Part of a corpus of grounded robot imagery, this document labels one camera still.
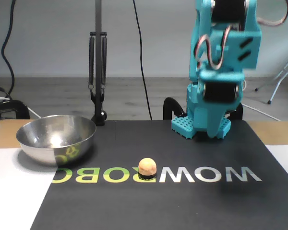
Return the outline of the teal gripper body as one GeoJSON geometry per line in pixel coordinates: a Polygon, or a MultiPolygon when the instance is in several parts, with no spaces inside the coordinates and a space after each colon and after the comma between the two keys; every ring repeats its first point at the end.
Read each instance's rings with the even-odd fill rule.
{"type": "Polygon", "coordinates": [[[244,74],[241,71],[200,71],[197,107],[236,108],[242,99],[244,74]]]}

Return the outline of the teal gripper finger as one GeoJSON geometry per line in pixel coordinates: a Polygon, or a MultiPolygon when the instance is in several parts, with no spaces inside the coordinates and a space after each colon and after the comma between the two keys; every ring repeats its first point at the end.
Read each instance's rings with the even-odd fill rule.
{"type": "Polygon", "coordinates": [[[212,108],[203,108],[204,129],[209,138],[215,137],[214,111],[212,108]]]}
{"type": "Polygon", "coordinates": [[[228,133],[228,119],[225,118],[226,110],[223,110],[221,113],[216,138],[224,138],[228,133]]]}

